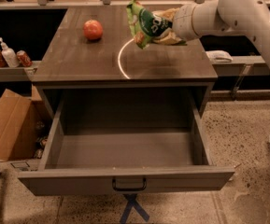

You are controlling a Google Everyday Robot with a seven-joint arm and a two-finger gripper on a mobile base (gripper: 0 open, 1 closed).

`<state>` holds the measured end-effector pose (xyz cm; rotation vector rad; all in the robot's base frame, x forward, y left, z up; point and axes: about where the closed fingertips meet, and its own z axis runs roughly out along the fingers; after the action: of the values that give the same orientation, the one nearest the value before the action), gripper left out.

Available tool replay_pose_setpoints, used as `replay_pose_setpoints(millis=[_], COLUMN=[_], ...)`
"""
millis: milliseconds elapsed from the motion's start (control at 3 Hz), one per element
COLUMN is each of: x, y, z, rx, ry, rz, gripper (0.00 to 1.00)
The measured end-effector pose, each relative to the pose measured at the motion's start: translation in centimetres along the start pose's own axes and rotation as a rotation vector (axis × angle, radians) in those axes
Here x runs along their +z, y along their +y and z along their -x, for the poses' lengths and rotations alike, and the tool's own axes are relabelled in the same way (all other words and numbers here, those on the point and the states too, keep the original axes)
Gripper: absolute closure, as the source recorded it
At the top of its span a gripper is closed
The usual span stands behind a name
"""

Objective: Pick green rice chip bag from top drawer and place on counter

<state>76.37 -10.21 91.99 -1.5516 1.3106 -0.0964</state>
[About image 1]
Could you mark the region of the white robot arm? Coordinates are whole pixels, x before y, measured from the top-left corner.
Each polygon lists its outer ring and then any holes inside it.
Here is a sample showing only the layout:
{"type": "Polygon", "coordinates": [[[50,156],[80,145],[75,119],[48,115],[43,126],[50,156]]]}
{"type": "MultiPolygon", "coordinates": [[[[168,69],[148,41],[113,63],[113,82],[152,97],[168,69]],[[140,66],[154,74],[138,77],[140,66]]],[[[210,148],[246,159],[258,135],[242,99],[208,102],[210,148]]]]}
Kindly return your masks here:
{"type": "Polygon", "coordinates": [[[158,11],[172,31],[190,41],[204,35],[245,36],[270,69],[270,10],[264,0],[212,0],[158,11]]]}

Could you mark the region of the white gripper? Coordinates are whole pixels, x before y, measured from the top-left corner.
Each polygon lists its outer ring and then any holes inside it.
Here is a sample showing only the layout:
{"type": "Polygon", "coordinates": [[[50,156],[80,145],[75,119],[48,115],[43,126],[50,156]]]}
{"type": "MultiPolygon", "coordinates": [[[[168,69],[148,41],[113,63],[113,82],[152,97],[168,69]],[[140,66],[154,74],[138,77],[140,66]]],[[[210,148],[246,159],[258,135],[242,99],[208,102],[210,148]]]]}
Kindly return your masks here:
{"type": "Polygon", "coordinates": [[[156,10],[155,15],[173,21],[172,30],[174,32],[167,32],[157,36],[153,39],[153,42],[160,45],[176,45],[199,38],[193,28],[193,12],[195,8],[196,4],[186,4],[180,9],[156,10]]]}

